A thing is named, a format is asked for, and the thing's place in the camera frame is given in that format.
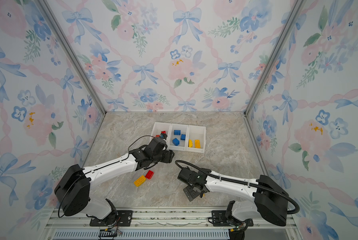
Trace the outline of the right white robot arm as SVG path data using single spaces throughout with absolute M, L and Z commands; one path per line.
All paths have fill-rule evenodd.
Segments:
M 284 227 L 289 215 L 289 195 L 271 178 L 239 179 L 219 174 L 209 169 L 181 167 L 178 180 L 185 183 L 185 195 L 189 201 L 206 193 L 223 193 L 243 199 L 230 201 L 225 211 L 225 222 L 239 226 L 250 219 L 262 218 Z

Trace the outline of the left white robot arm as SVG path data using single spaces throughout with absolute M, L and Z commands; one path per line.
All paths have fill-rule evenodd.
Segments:
M 89 167 L 69 167 L 54 189 L 59 202 L 58 217 L 84 214 L 102 225 L 114 225 L 119 213 L 111 200 L 98 198 L 96 188 L 128 173 L 148 171 L 159 163 L 170 164 L 173 157 L 166 140 L 155 137 L 139 148 L 128 148 L 114 160 Z

